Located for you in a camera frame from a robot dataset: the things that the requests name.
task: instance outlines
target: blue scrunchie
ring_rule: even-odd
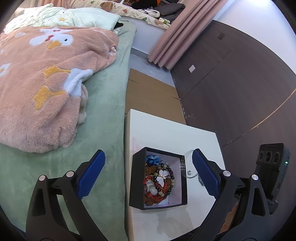
[[[146,156],[146,162],[147,162],[147,164],[149,164],[149,165],[159,165],[159,163],[160,163],[160,158],[159,158],[159,156],[157,156],[157,155],[155,155],[155,156],[153,156],[153,155],[148,155],[148,156]]]

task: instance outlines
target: silver screw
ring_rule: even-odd
[[[258,176],[257,176],[256,174],[253,174],[253,175],[252,175],[252,178],[253,178],[254,180],[256,180],[256,181],[258,180]]]
[[[223,175],[226,177],[230,177],[231,173],[230,173],[230,171],[224,171]]]
[[[68,171],[68,172],[66,173],[66,176],[67,176],[67,177],[73,177],[73,176],[74,176],[74,172],[73,172],[73,171]]]
[[[39,177],[39,181],[44,181],[45,180],[45,175],[41,175],[40,177]]]

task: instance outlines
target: mattress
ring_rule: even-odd
[[[123,21],[119,30],[118,56],[106,69],[85,81],[89,92],[87,118],[73,144],[47,153],[25,153],[0,144],[0,205],[10,221],[25,230],[30,198],[38,177],[61,177],[76,170],[101,149],[106,164],[89,196],[82,199],[92,219],[109,241],[128,240],[124,229],[123,126],[128,61],[136,28]],[[77,231],[63,198],[59,198],[66,223]]]

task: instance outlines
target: black box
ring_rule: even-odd
[[[151,206],[144,203],[144,180],[147,155],[158,155],[160,159],[168,163],[175,177],[175,184],[171,194],[159,204]],[[166,151],[145,147],[133,155],[131,170],[131,187],[129,205],[141,210],[161,209],[187,204],[187,180],[185,157]]]

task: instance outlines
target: white nightstand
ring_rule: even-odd
[[[133,154],[143,147],[185,155],[186,171],[196,170],[190,151],[199,148],[208,160],[225,169],[216,134],[137,110],[125,119],[124,154],[128,237],[130,241],[169,241],[201,225],[215,198],[198,177],[187,179],[188,204],[157,210],[139,210],[128,205]]]

